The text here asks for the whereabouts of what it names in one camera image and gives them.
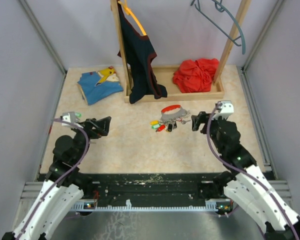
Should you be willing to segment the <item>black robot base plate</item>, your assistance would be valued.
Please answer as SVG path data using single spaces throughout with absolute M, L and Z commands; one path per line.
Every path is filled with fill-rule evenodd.
M 255 207 L 272 203 L 274 189 L 254 165 L 243 173 L 73 173 L 58 183 L 69 189 L 62 193 L 65 203 L 74 199 L 72 211 L 204 211 L 231 212 L 234 203 Z

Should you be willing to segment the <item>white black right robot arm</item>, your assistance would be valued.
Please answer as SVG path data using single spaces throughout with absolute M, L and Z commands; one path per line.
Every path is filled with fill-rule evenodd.
M 213 179 L 213 192 L 233 200 L 258 225 L 266 240 L 300 240 L 300 215 L 277 193 L 254 157 L 241 144 L 237 125 L 214 113 L 192 115 L 192 130 L 207 137 L 212 154 L 226 167 Z

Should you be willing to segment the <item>keys with coloured tags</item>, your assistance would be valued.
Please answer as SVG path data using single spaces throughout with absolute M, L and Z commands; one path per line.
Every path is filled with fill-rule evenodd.
M 151 128 L 153 130 L 155 130 L 156 132 L 166 131 L 166 132 L 170 133 L 178 127 L 178 124 L 185 125 L 186 123 L 189 123 L 189 122 L 190 122 L 190 120 L 177 118 L 175 120 L 171 120 L 168 122 L 154 120 L 154 121 L 150 122 L 150 125 L 151 125 Z

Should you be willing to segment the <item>metal key organizer red handle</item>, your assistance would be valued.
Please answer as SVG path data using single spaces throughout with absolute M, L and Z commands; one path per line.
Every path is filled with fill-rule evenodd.
M 180 104 L 169 105 L 161 110 L 160 122 L 169 123 L 177 119 L 187 118 L 190 111 L 184 109 Z

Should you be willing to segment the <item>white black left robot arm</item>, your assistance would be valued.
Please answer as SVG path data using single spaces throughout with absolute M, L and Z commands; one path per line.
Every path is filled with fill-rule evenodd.
M 112 118 L 88 118 L 72 123 L 65 117 L 54 119 L 67 125 L 75 135 L 60 136 L 54 144 L 52 164 L 30 210 L 20 224 L 6 232 L 4 240 L 49 240 L 62 219 L 82 197 L 93 195 L 93 180 L 81 173 L 79 165 L 86 156 L 91 140 L 106 137 Z

